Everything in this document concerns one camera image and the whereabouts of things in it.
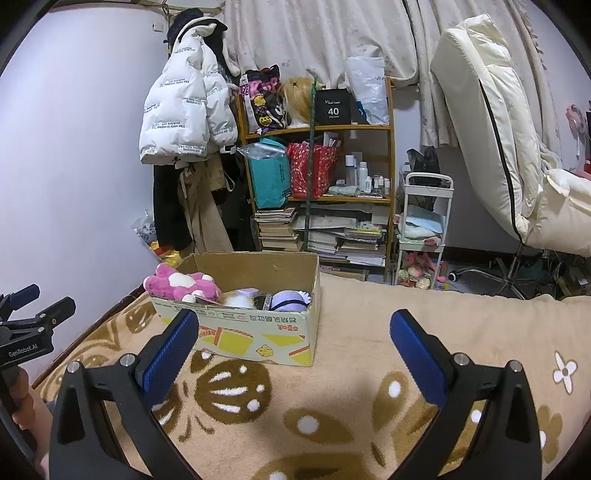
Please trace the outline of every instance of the red gift bag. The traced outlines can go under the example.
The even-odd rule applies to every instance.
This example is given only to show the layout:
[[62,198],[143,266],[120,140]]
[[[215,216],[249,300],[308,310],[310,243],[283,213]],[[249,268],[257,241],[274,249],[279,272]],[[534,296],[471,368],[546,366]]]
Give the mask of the red gift bag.
[[[287,145],[287,157],[290,159],[291,169],[291,194],[296,198],[306,198],[308,152],[308,143]],[[329,189],[338,158],[338,147],[314,145],[314,164],[312,165],[312,198],[314,200],[324,195]]]

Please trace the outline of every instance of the purple ball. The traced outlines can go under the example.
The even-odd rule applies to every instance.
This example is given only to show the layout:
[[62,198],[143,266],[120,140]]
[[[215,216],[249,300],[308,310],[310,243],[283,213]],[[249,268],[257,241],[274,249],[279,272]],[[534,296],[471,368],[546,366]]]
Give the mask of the purple ball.
[[308,308],[305,303],[306,301],[304,300],[304,297],[295,290],[281,290],[281,292],[273,295],[273,298],[271,299],[271,310],[274,310],[275,312],[303,312]]

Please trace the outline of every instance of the blue gripper pad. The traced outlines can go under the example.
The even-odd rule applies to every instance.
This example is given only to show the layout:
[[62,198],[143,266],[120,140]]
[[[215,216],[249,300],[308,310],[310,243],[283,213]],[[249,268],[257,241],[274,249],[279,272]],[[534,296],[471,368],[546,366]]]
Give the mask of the blue gripper pad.
[[413,321],[416,323],[406,310],[394,312],[390,320],[390,338],[426,402],[441,408],[447,396],[446,378],[420,334],[411,325]]
[[178,372],[199,335],[199,320],[192,310],[181,310],[166,330],[152,337],[140,352],[135,379],[144,404],[153,407],[166,400]]
[[10,295],[10,308],[18,310],[39,298],[39,287],[32,284]]

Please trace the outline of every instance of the rolling cart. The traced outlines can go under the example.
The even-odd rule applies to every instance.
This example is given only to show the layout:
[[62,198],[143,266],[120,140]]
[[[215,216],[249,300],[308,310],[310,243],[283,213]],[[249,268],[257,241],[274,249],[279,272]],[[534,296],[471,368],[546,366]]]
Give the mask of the rolling cart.
[[[445,180],[449,182],[449,187],[428,187],[423,185],[411,185],[410,179],[417,177],[428,177],[434,179]],[[439,173],[409,173],[404,180],[404,210],[400,217],[400,224],[398,230],[400,231],[400,241],[398,243],[398,261],[396,263],[396,274],[393,275],[393,285],[398,284],[398,274],[400,272],[400,265],[402,263],[402,252],[414,251],[414,252],[432,252],[438,254],[437,265],[433,278],[431,279],[430,288],[435,288],[437,276],[439,275],[439,269],[441,267],[441,256],[443,255],[443,249],[445,248],[445,241],[447,237],[447,225],[449,222],[449,214],[452,209],[452,197],[453,197],[453,179],[447,175],[441,175]],[[425,197],[438,197],[447,199],[447,211],[443,221],[443,233],[441,234],[441,244],[436,247],[430,247],[424,244],[417,244],[408,241],[405,237],[406,230],[406,217],[408,212],[408,196],[409,195],[420,195]]]

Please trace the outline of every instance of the bed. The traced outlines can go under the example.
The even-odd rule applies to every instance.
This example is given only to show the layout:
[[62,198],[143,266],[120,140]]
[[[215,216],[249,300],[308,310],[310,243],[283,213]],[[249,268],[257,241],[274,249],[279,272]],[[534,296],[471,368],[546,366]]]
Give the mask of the bed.
[[[578,468],[576,450],[587,448],[589,429],[584,426],[591,413],[590,298],[523,301],[328,274],[321,274],[320,285],[313,367],[194,351],[167,401],[155,409],[166,433],[202,477],[388,478],[436,412],[422,399],[389,339],[389,319],[400,308],[451,352],[465,352],[488,365],[520,360],[536,405],[543,476],[559,478]],[[139,352],[165,328],[147,294],[126,303],[39,379],[43,399],[55,397],[70,361],[87,367],[114,362],[126,352]],[[472,407],[445,470],[462,460],[482,406]],[[110,406],[109,414],[131,465],[145,471]]]

